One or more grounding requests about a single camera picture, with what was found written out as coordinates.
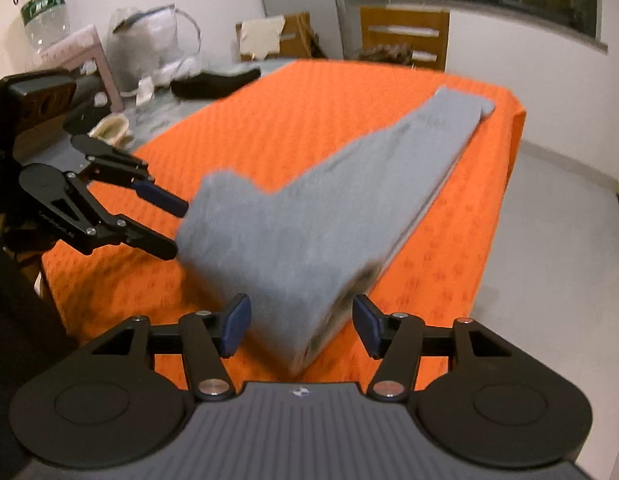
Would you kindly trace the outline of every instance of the orange tablecloth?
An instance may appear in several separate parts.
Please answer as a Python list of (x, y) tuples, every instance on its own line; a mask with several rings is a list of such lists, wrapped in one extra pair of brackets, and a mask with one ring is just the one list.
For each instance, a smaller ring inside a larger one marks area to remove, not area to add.
[[(525, 123), (521, 104), (504, 88), (444, 73), (381, 64), (299, 61), (216, 102), (139, 149), (157, 183), (191, 200), (210, 171), (231, 168), (274, 192), (356, 137), (384, 128), (436, 88), (484, 95), (496, 103), (477, 129), (429, 212), (371, 292), (385, 312), (409, 312), (451, 326), (470, 313), (496, 229), (501, 200)], [(96, 198), (174, 237), (179, 220), (131, 190), (96, 183)], [(214, 308), (176, 261), (127, 246), (83, 256), (62, 242), (44, 266), (68, 332), (86, 342), (132, 314), (154, 324)], [(245, 380), (291, 380), (249, 340), (225, 362), (237, 387)], [(360, 381), (369, 359), (351, 323), (297, 381)], [(157, 356), (156, 370), (184, 387), (179, 356)], [(417, 386), (445, 370), (424, 359)]]

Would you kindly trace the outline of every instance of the baseboard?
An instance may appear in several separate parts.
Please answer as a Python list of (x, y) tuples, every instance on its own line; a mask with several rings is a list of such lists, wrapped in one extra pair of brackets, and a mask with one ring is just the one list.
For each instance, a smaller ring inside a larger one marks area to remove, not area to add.
[(526, 155), (535, 156), (536, 158), (540, 158), (553, 164), (554, 166), (558, 166), (561, 170), (569, 171), (570, 173), (575, 173), (585, 180), (598, 184), (605, 189), (609, 189), (613, 192), (616, 192), (616, 188), (618, 187), (618, 181), (609, 176), (608, 174), (603, 173), (602, 171), (595, 170), (578, 160), (574, 160), (566, 155), (561, 155), (560, 153), (553, 152), (552, 150), (548, 150), (547, 148), (543, 148), (537, 144), (529, 142), (528, 140), (522, 140), (521, 146), (519, 148), (521, 153), (525, 153)]

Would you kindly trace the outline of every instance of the black sock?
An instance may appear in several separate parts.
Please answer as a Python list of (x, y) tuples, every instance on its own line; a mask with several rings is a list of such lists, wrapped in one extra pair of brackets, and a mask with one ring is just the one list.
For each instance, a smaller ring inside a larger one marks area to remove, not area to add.
[(174, 79), (174, 95), (183, 99), (221, 99), (260, 77), (260, 68), (236, 75), (200, 72), (184, 79)]

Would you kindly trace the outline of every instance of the water bottle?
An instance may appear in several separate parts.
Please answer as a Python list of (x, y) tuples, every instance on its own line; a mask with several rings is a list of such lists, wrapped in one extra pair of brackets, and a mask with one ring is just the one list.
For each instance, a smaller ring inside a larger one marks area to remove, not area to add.
[(65, 0), (14, 0), (27, 39), (37, 54), (69, 34)]

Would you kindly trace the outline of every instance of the window sill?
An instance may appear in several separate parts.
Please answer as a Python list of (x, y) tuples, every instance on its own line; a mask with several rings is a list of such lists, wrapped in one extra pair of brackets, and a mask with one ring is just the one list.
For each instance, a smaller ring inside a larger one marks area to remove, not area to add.
[(603, 43), (596, 38), (592, 38), (582, 32), (578, 32), (573, 28), (551, 22), (550, 20), (546, 20), (544, 18), (539, 18), (538, 16), (534, 16), (520, 10), (514, 10), (510, 7), (499, 6), (497, 4), (468, 2), (466, 0), (355, 0), (355, 2), (361, 5), (421, 6), (427, 8), (433, 7), (436, 9), (471, 10), (473, 12), (479, 12), (480, 14), (488, 16), (506, 18), (508, 20), (524, 23), (526, 25), (545, 28), (605, 54), (607, 54), (608, 51), (608, 46), (606, 43)]

